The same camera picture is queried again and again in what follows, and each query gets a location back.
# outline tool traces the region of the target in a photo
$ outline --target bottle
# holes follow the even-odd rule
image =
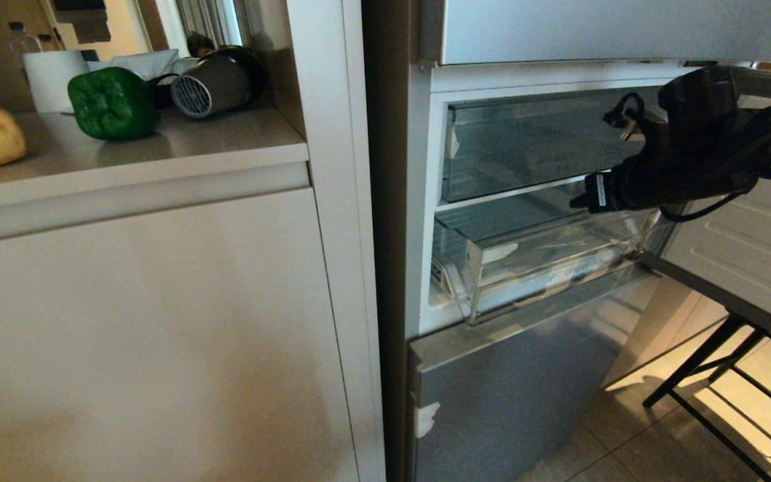
[[[40,40],[37,37],[25,32],[25,24],[21,21],[9,22],[8,28],[11,30],[8,46],[13,57],[16,59],[16,64],[19,65],[19,71],[22,72],[22,76],[28,82],[28,74],[25,73],[25,64],[22,62],[22,56],[27,53],[43,52],[44,47],[40,45]]]

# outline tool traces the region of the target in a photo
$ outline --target green bell pepper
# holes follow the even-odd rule
[[[153,132],[159,116],[140,76],[107,67],[76,76],[68,96],[82,132],[97,139],[138,139]]]

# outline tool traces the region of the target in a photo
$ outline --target tile floor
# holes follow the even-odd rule
[[[651,410],[640,405],[712,331],[598,394],[568,445],[518,482],[761,480],[670,397]],[[741,330],[713,359],[729,354],[749,333]],[[771,389],[771,341],[763,341],[738,366]],[[705,382],[707,375],[686,379],[677,391],[771,475],[771,399],[736,373],[728,372],[712,386]]]

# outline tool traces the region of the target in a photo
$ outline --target paper towel roll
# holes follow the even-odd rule
[[[38,112],[73,112],[67,84],[88,72],[79,51],[27,53],[22,56],[31,86],[31,97]]]

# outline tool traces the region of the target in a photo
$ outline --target robotic arm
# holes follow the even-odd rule
[[[645,147],[611,171],[585,177],[585,194],[570,207],[590,213],[659,207],[672,222],[704,216],[748,193],[760,178],[771,179],[771,106],[738,108],[734,67],[707,67],[668,82],[659,104],[668,122],[648,119],[635,92],[621,98],[603,120],[623,128],[636,123]],[[630,101],[634,108],[627,108]],[[667,206],[728,195],[693,214],[674,214]]]

